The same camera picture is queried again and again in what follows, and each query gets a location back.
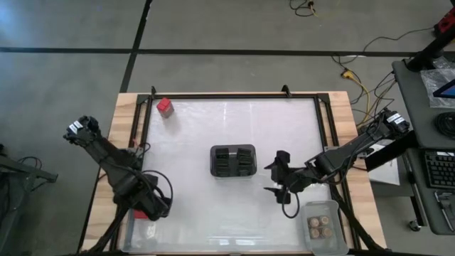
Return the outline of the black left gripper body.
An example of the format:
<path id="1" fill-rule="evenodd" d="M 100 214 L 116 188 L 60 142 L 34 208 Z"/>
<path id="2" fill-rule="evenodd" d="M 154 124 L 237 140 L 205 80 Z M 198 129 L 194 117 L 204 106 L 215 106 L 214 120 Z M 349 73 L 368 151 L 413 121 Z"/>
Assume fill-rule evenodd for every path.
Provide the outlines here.
<path id="1" fill-rule="evenodd" d="M 141 201 L 141 210 L 147 218 L 156 221 L 160 218 L 167 218 L 171 209 L 171 199 L 160 196 L 147 196 Z"/>

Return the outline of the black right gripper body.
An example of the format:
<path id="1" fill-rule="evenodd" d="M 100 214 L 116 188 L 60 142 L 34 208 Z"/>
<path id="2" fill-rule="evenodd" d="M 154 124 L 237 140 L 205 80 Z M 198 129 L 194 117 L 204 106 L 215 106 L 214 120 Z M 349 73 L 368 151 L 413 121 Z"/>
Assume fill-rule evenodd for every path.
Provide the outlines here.
<path id="1" fill-rule="evenodd" d="M 302 192 L 308 186 L 307 168 L 287 168 L 280 174 L 279 184 L 291 192 Z"/>

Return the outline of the clear plastic bin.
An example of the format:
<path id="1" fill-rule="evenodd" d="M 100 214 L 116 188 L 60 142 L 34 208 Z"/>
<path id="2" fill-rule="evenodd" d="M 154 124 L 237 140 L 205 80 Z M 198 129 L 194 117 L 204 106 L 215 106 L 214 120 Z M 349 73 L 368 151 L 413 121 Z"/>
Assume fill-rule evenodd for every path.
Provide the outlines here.
<path id="1" fill-rule="evenodd" d="M 155 254 L 169 251 L 164 231 L 168 218 L 160 218 L 156 221 L 147 219 L 135 219 L 133 211 L 127 214 L 127 220 L 120 242 L 123 252 L 139 254 Z"/>

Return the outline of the light grey plastic bin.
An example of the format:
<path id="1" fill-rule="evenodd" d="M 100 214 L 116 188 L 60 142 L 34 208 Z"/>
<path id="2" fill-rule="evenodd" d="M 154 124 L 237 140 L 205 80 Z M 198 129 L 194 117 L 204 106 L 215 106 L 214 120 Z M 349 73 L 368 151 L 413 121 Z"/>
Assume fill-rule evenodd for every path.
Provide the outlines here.
<path id="1" fill-rule="evenodd" d="M 303 222 L 304 238 L 306 247 L 315 256 L 346 256 L 348 254 L 348 246 L 346 244 L 342 225 L 338 214 L 338 203 L 332 200 L 329 201 L 312 201 L 308 202 L 301 209 L 301 219 Z M 318 229 L 327 227 L 332 229 L 333 236 L 331 238 L 322 238 L 312 240 L 309 235 L 308 218 L 327 215 L 331 222 L 327 226 L 318 226 Z"/>

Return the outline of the dark grey translucent bin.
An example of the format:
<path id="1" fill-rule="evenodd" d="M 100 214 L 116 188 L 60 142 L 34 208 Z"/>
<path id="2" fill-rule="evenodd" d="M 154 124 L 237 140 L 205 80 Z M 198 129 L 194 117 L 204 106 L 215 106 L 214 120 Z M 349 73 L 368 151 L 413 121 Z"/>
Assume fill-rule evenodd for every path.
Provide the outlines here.
<path id="1" fill-rule="evenodd" d="M 216 148 L 223 148 L 227 147 L 230 151 L 229 155 L 229 166 L 228 167 L 216 167 L 215 166 L 215 149 Z M 257 157 L 256 157 L 256 150 L 252 144 L 229 144 L 229 145 L 215 145 L 210 148 L 210 173 L 212 176 L 217 178 L 234 178 L 234 177 L 247 177 L 247 176 L 237 176 L 236 171 L 238 168 L 238 158 L 237 158 L 237 149 L 238 148 L 246 148 L 252 151 L 252 175 L 257 173 Z"/>

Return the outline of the white paper sheet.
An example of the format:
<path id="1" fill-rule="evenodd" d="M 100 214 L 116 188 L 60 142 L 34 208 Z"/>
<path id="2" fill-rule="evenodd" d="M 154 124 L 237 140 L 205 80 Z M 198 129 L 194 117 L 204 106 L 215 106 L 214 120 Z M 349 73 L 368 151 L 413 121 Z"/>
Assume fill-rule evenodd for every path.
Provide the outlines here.
<path id="1" fill-rule="evenodd" d="M 400 176 L 397 159 L 393 159 L 382 166 L 368 172 L 370 181 L 386 183 L 390 185 L 400 185 Z"/>

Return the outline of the grey desk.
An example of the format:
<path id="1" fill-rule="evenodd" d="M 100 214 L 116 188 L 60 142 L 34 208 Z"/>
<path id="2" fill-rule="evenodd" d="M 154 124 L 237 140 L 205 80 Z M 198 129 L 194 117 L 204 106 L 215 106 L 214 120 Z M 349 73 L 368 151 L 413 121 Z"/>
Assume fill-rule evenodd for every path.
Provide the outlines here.
<path id="1" fill-rule="evenodd" d="M 429 106 L 421 75 L 408 70 L 406 64 L 405 60 L 392 63 L 393 73 L 412 124 L 412 142 L 404 152 L 405 164 L 414 179 L 414 188 L 431 231 L 437 235 L 455 235 L 446 224 L 434 196 L 435 191 L 455 193 L 455 190 L 428 187 L 424 165 L 424 151 L 455 151 L 455 139 L 441 134 L 435 126 L 437 117 L 451 110 Z"/>

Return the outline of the black metal stand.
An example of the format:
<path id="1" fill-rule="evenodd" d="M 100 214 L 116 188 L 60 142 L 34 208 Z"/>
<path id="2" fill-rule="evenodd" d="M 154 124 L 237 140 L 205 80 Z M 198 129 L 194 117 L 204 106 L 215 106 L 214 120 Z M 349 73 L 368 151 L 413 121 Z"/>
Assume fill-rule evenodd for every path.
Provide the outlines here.
<path id="1" fill-rule="evenodd" d="M 44 171 L 35 156 L 14 160 L 0 144 L 0 256 L 9 251 L 11 236 L 18 224 L 21 209 L 31 193 L 47 183 L 55 183 L 57 174 Z"/>

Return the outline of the black keyboard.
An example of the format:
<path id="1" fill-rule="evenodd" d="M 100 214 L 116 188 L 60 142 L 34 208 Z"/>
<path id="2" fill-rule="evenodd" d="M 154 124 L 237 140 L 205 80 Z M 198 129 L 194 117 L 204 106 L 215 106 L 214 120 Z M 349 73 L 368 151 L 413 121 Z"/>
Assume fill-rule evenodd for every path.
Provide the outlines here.
<path id="1" fill-rule="evenodd" d="M 455 151 L 424 151 L 424 165 L 428 187 L 455 190 Z"/>

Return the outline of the clear plastic bag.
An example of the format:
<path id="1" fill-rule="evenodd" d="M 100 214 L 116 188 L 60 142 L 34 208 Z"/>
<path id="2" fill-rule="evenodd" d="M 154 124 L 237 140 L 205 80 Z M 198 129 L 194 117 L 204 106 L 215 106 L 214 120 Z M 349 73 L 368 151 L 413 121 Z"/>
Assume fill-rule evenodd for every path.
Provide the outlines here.
<path id="1" fill-rule="evenodd" d="M 423 70 L 420 73 L 424 86 L 427 90 L 429 106 L 432 108 L 455 109 L 455 68 Z M 441 89 L 454 80 L 452 89 L 454 93 L 452 98 L 435 97 L 434 92 Z"/>

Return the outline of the blue screen tablet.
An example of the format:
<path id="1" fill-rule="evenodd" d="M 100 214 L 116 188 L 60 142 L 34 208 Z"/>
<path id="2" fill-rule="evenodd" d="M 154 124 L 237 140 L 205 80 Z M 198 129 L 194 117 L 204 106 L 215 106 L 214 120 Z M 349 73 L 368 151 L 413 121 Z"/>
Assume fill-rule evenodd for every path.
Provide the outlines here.
<path id="1" fill-rule="evenodd" d="M 455 99 L 455 79 L 434 91 L 434 97 Z"/>

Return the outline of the black stand pole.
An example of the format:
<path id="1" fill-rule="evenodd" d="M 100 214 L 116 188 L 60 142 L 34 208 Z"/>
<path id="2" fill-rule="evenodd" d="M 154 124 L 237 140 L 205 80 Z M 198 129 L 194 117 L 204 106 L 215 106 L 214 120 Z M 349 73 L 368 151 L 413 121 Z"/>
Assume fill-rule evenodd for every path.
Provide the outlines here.
<path id="1" fill-rule="evenodd" d="M 432 63 L 433 55 L 443 50 L 454 39 L 455 34 L 450 34 L 448 31 L 440 34 L 406 64 L 407 69 L 417 72 L 429 66 Z"/>

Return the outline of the red and black device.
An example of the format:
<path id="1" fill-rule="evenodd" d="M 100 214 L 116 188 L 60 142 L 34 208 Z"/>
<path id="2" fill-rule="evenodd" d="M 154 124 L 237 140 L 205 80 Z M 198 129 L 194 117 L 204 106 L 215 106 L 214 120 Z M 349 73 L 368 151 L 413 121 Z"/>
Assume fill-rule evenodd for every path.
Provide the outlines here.
<path id="1" fill-rule="evenodd" d="M 445 33 L 455 24 L 455 6 L 434 26 L 436 35 Z"/>

